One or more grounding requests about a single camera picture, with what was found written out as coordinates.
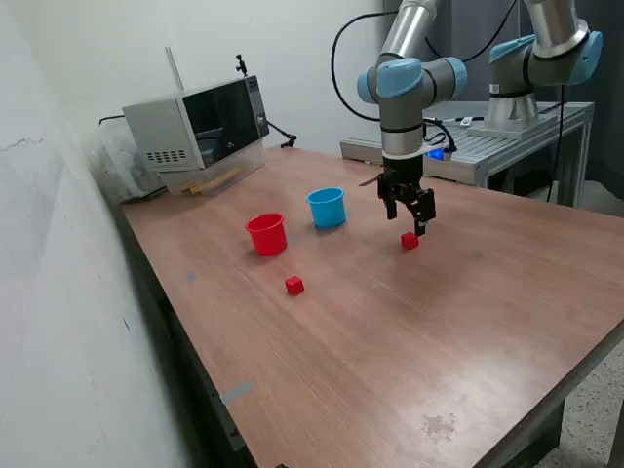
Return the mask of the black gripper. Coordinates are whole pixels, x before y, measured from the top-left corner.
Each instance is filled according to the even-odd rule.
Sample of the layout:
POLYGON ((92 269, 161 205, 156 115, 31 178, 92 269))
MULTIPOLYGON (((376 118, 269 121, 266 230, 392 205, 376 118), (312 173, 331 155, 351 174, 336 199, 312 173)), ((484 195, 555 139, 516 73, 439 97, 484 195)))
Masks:
POLYGON ((414 231, 422 236, 426 224, 436 217, 435 194, 430 188, 421 189, 423 156, 408 159, 382 157, 383 172, 377 177, 377 194, 383 201, 388 219, 397 217, 401 189, 408 189, 404 204, 414 218, 414 231))

